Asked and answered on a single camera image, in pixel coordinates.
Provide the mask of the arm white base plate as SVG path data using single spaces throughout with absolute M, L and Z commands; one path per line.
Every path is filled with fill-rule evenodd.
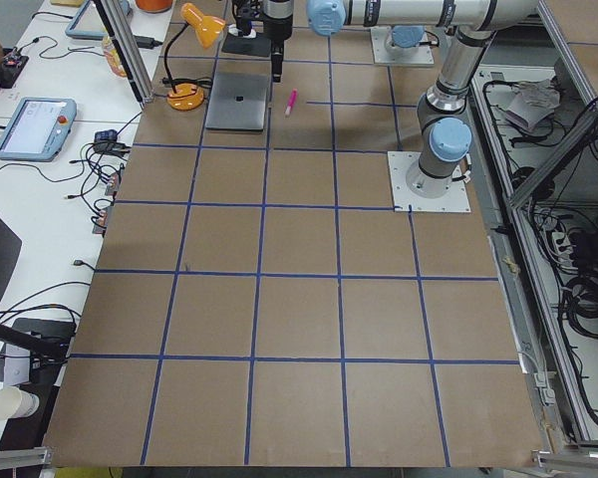
M 452 176 L 435 179 L 419 168 L 417 151 L 389 151 L 388 170 L 396 212 L 470 213 L 469 173 L 458 163 Z
M 435 63 L 435 42 L 424 26 L 375 26 L 370 29 L 370 36 L 377 65 L 431 68 Z

